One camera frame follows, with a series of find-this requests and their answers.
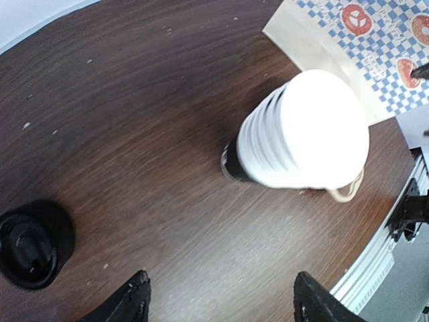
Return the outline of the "cardboard cup carrier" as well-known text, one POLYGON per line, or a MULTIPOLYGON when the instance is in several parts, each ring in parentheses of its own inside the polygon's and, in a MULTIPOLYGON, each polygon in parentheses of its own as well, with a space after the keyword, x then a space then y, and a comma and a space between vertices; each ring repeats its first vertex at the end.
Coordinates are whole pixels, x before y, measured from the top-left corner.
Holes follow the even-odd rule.
POLYGON ((361 183, 363 182, 364 174, 365 170, 362 169, 358 177, 353 182, 339 189, 327 190, 327 193, 338 203, 350 202, 357 194, 361 183))

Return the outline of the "paper cups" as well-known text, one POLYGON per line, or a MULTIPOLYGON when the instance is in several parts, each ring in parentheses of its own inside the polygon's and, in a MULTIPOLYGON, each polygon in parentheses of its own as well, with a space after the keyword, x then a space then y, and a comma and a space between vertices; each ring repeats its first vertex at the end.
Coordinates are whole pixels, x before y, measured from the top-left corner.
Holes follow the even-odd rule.
POLYGON ((343 188, 362 174, 369 126, 345 81, 308 70, 272 91, 244 120, 221 156, 235 180, 272 189, 343 188))

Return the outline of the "black plastic cup lid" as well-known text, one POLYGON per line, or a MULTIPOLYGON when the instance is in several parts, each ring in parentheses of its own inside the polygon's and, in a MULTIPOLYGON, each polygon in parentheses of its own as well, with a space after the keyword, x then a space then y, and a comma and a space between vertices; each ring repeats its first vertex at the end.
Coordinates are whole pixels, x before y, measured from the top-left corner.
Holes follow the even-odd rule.
POLYGON ((38 199, 1 215, 1 273, 21 289, 50 286, 75 246, 71 216, 56 201, 38 199))

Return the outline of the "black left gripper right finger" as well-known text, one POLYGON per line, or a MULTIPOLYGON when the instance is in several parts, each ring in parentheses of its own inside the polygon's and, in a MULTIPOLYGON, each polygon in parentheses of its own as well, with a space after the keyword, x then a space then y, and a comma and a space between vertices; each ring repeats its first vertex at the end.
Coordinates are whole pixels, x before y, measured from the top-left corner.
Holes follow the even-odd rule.
POLYGON ((294 321, 365 322, 305 271, 294 281, 294 321))

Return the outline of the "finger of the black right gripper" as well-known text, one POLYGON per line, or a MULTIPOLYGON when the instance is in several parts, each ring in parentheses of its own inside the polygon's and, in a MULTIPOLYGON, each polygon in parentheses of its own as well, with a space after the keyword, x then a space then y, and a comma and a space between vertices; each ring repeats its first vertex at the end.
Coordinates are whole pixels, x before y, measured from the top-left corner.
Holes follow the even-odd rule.
POLYGON ((413 71, 411 71, 410 76, 414 79, 429 79, 429 63, 424 64, 413 71))

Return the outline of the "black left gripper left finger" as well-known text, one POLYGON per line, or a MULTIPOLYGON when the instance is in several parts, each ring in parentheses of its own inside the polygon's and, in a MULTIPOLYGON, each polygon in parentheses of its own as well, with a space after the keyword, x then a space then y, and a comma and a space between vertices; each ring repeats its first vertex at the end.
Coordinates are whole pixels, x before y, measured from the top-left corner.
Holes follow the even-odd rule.
POLYGON ((150 301, 150 278, 145 270, 139 270, 105 302, 79 321, 148 322, 150 301))

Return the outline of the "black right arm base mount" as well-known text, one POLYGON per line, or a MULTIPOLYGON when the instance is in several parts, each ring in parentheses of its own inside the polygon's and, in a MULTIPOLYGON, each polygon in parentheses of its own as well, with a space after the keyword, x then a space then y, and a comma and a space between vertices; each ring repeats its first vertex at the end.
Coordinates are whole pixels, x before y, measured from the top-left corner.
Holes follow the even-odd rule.
POLYGON ((386 226, 394 242, 399 242, 401 236, 410 242, 423 223, 428 223, 428 193, 421 195, 417 180, 411 178, 386 226))

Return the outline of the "blue checkered paper bag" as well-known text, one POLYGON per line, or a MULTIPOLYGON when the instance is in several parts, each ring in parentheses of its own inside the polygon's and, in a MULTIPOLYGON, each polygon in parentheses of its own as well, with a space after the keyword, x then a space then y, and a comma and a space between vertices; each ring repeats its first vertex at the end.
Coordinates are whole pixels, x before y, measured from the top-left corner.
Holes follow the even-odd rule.
POLYGON ((427 1, 283 1, 263 33, 302 71, 321 69, 355 92, 373 125, 428 104, 427 1))

